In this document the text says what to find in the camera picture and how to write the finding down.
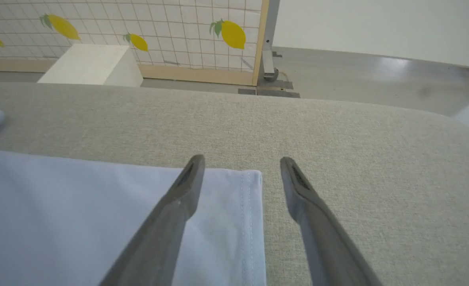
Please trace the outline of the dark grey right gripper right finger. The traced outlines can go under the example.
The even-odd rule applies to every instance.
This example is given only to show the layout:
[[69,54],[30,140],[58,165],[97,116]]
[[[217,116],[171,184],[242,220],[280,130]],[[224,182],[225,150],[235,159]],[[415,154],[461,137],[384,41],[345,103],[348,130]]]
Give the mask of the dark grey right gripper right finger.
[[381,281],[290,157],[280,160],[290,216],[300,226],[314,286],[380,286]]

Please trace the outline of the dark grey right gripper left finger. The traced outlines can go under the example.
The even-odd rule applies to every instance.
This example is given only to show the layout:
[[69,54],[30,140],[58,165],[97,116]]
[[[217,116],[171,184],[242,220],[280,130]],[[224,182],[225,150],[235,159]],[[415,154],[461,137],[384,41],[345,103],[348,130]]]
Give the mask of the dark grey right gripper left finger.
[[197,210],[204,172],[204,156],[191,157],[106,273],[102,286],[172,284],[185,225]]

